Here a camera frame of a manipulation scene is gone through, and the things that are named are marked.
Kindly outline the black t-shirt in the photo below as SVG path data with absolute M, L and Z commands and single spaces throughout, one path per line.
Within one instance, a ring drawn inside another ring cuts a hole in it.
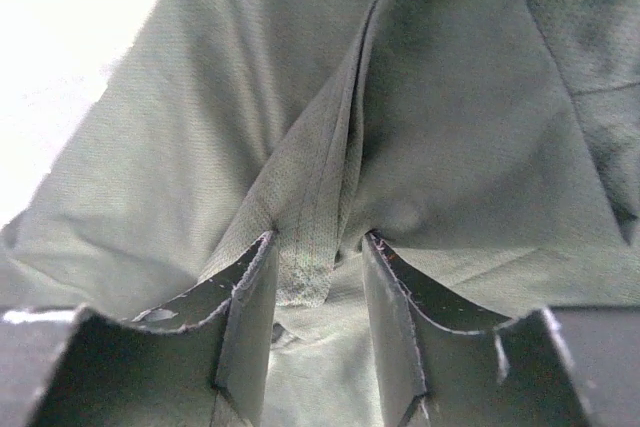
M 159 0 L 1 301 L 131 318 L 263 232 L 263 422 L 378 426 L 362 240 L 504 314 L 639 300 L 639 0 Z

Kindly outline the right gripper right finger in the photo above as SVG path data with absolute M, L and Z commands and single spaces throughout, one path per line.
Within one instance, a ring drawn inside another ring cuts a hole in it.
M 509 318 L 426 276 L 376 233 L 362 254 L 386 425 L 638 424 L 637 307 Z

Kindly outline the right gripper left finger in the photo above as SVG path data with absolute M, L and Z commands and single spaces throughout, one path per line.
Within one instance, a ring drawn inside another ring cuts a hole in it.
M 276 236 L 132 320 L 88 306 L 3 308 L 5 426 L 256 426 L 272 335 Z

